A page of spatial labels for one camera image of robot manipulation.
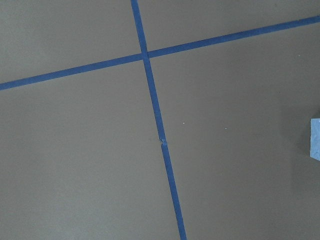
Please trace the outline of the blue foam block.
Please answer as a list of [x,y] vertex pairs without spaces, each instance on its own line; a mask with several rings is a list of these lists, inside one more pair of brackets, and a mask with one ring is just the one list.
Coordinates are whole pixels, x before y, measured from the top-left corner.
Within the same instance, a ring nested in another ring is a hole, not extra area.
[[310,120],[310,157],[320,160],[320,119]]

